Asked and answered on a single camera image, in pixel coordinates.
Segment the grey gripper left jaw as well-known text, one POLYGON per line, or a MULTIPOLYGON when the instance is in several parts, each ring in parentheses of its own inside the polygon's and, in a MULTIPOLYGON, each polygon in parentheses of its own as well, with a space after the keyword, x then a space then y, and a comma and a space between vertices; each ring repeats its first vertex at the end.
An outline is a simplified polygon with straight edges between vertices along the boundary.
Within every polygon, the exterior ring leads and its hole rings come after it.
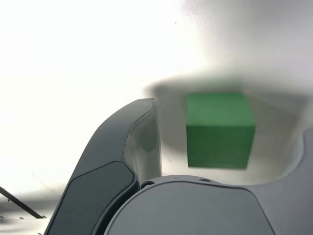
POLYGON ((161 175, 155 101, 139 99, 116 111, 94 132, 45 233, 102 235, 141 184, 161 175))

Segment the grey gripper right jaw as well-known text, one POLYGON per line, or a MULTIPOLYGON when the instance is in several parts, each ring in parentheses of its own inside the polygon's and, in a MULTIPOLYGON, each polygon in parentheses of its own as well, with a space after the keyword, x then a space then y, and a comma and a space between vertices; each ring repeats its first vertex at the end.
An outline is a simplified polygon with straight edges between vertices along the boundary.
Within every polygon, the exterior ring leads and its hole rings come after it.
POLYGON ((313 131, 295 144, 283 178, 231 186, 199 177, 155 179, 109 222, 107 235, 310 235, 313 232, 313 131))

